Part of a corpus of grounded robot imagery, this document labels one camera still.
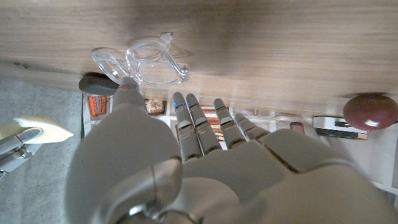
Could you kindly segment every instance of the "wood grain surface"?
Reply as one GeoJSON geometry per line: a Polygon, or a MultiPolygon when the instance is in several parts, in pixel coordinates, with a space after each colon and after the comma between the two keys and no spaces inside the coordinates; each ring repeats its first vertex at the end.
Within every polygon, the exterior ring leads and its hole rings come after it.
{"type": "Polygon", "coordinates": [[[3,0],[0,76],[78,89],[91,50],[125,51],[173,32],[191,79],[142,86],[146,98],[194,93],[209,105],[341,114],[355,93],[398,100],[398,1],[3,0]]]}

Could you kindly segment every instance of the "clear plastic glasses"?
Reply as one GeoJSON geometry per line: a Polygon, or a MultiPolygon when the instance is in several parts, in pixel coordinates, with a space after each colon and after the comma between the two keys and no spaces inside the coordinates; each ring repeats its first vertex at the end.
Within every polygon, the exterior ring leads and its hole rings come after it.
{"type": "Polygon", "coordinates": [[[169,52],[172,33],[159,39],[139,40],[126,53],[111,48],[92,51],[95,63],[112,81],[120,84],[124,77],[152,86],[171,86],[190,78],[188,65],[175,61],[169,52]]]}

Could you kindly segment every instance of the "gray floor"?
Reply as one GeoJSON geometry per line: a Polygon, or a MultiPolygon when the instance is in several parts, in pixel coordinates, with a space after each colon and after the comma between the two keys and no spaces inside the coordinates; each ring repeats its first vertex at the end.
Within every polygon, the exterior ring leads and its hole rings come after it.
{"type": "Polygon", "coordinates": [[[81,93],[0,78],[0,124],[41,114],[75,135],[44,144],[29,161],[0,180],[0,223],[66,223],[65,178],[80,142],[81,93]]]}

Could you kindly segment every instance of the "robotic hand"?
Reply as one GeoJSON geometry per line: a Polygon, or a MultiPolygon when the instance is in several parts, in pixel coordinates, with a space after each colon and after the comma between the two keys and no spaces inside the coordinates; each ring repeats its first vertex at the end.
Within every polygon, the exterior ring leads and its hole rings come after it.
{"type": "Polygon", "coordinates": [[[227,151],[198,100],[174,94],[180,147],[125,78],[70,166],[71,223],[396,223],[355,166],[291,130],[274,133],[215,100],[227,151]]]}

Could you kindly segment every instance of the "red fruit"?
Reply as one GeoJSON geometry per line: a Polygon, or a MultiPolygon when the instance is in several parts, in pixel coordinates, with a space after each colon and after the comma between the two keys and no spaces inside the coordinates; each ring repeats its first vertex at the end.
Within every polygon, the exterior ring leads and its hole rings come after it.
{"type": "Polygon", "coordinates": [[[344,105],[343,116],[354,128],[378,130],[397,121],[398,105],[393,99],[380,94],[363,94],[344,105]]]}

